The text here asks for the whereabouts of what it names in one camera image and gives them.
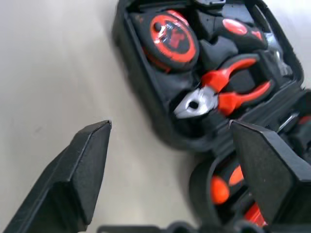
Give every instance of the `plier jaw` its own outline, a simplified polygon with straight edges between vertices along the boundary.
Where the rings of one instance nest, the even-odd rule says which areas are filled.
[[[199,117],[207,114],[218,106],[218,96],[208,86],[188,93],[174,113],[178,119]]]

